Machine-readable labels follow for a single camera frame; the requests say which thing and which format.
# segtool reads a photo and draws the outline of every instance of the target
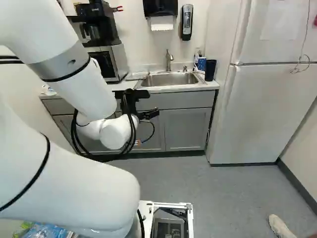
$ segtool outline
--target paper on refrigerator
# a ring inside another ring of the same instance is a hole
[[[300,0],[269,0],[261,40],[295,40],[303,14]]]

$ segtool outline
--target microwave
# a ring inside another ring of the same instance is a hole
[[[90,57],[96,59],[106,82],[120,82],[129,73],[123,44],[114,46],[86,47]]]

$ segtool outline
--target cabinet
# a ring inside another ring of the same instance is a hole
[[[131,153],[204,150],[206,144],[215,91],[175,92],[151,94],[141,99],[137,110],[147,111],[158,107],[160,115],[151,119],[155,126],[153,137],[134,145]],[[66,139],[72,144],[70,136],[74,108],[64,99],[43,99],[43,104],[52,115]],[[118,107],[110,117],[121,116]],[[153,131],[150,123],[141,122],[137,129],[137,140],[145,140]],[[110,150],[98,140],[91,140],[78,131],[82,144],[95,155],[117,154],[121,150]]]
[[[121,116],[121,113],[115,113],[108,119],[112,119],[115,117]],[[62,115],[62,116],[53,116],[53,119],[63,135],[66,137],[66,139],[70,142],[71,141],[71,135],[70,135],[70,128],[71,128],[71,122],[73,120],[73,115]],[[162,130],[160,128],[159,124],[159,116],[151,119],[151,122],[155,126],[155,133],[152,136],[150,140],[148,140],[144,144],[136,144],[131,153],[143,153],[143,152],[160,152],[165,150],[165,144],[164,139],[161,136]],[[153,127],[150,123],[147,122],[140,122],[138,129],[137,129],[137,140],[145,140],[148,138],[153,132]],[[80,131],[78,131],[78,137],[80,139],[80,142],[85,146],[85,148],[95,154],[95,155],[104,155],[104,154],[117,154],[121,150],[110,150],[107,149],[100,141],[98,140],[92,140],[85,135],[81,134]]]
[[[116,117],[121,116],[121,113],[115,113]],[[150,140],[143,144],[136,144],[133,149],[132,153],[143,153],[143,152],[161,152],[165,150],[165,143],[163,137],[163,130],[160,126],[160,118],[161,116],[155,117],[151,119],[155,127],[154,135]],[[140,122],[137,128],[137,140],[145,140],[147,139],[153,132],[153,127],[150,123],[147,122]]]
[[[166,151],[204,150],[211,108],[161,112]]]

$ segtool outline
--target sink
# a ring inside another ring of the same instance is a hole
[[[191,72],[171,72],[150,74],[141,83],[142,87],[160,87],[170,85],[187,85],[199,83],[198,78]]]

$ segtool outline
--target paper towel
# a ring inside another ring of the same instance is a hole
[[[167,31],[173,30],[173,16],[155,16],[151,17],[151,30],[152,31]]]

